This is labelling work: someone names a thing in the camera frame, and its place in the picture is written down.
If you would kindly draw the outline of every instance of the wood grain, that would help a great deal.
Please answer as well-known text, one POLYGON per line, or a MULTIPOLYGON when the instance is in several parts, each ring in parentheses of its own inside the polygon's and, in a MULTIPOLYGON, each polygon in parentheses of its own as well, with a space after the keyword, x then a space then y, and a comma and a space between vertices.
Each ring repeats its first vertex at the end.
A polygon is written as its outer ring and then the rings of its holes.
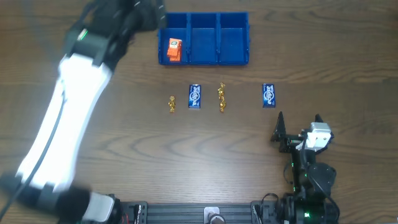
MULTIPOLYGON (((30 149, 52 95, 63 36, 87 1, 35 0, 31 11, 26 2, 0 1, 0 172, 16 169, 30 149)), ((320 113, 336 136, 318 160, 338 172, 332 196, 340 223, 396 222, 398 1, 169 0, 166 6, 248 11, 249 65, 163 67, 156 32, 137 34, 91 117, 77 181, 150 203, 282 195, 292 189, 282 176, 289 155, 269 142, 277 114, 283 111, 288 132, 297 133, 320 113), (190 83, 203 87, 199 111, 186 107, 190 83), (262 83, 275 83, 276 109, 262 108, 262 83), (170 95, 175 114, 168 111, 170 95)), ((55 222, 18 204, 3 220, 55 222)))

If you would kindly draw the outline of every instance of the brown wood surface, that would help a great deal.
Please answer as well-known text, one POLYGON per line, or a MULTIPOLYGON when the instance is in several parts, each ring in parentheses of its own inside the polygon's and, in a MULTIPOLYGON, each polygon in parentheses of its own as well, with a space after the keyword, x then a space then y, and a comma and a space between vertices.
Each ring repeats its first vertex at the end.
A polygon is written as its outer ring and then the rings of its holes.
MULTIPOLYGON (((29 151, 52 96, 63 36, 86 2, 0 0, 0 172, 17 168, 29 151)), ((277 114, 283 111, 288 132, 298 133, 320 113, 335 133, 318 160, 338 172, 332 196, 340 223, 397 221, 398 1, 169 0, 166 6, 248 11, 249 65, 163 67, 156 32, 137 34, 93 112, 77 180, 150 203, 282 196, 292 189, 282 176, 289 155, 269 142, 277 114), (224 114, 216 93, 221 81, 224 114), (199 111, 187 108, 190 83, 202 84, 199 111), (262 83, 275 83, 276 109, 262 108, 262 83)), ((17 203, 3 220, 55 222, 17 203)))

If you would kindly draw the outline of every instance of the blue package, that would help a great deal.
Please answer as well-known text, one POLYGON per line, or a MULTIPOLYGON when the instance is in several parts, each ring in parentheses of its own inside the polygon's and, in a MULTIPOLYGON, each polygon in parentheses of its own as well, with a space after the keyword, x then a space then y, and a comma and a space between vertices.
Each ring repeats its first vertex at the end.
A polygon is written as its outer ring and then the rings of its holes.
POLYGON ((189 101, 188 101, 188 108, 200 108, 200 85, 193 84, 189 85, 189 101))
POLYGON ((262 84, 262 107, 275 107, 275 89, 274 84, 262 84))

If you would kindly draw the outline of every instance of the gold figurine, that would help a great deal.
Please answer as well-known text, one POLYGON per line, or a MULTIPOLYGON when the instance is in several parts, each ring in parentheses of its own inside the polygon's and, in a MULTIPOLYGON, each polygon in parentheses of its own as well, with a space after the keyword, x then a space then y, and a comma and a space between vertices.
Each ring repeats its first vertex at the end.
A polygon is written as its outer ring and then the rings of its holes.
POLYGON ((226 103, 225 103, 225 100, 224 100, 224 96, 221 96, 220 111, 222 113, 224 113, 225 106, 226 106, 226 103))
POLYGON ((224 96, 224 87, 225 84, 224 83, 220 83, 221 87, 218 89, 218 98, 221 99, 222 96, 224 96))
POLYGON ((175 109, 175 97, 174 96, 170 96, 169 106, 170 106, 170 113, 174 113, 174 109, 175 109))

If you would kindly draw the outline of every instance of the green light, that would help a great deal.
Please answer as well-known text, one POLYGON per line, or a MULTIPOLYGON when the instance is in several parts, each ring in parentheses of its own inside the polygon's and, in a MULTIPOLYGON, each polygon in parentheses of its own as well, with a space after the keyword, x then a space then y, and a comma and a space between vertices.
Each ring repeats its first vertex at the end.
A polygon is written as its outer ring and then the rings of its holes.
POLYGON ((85 36, 87 35, 88 30, 86 30, 86 32, 83 34, 83 37, 80 38, 80 40, 83 40, 85 38, 85 36))

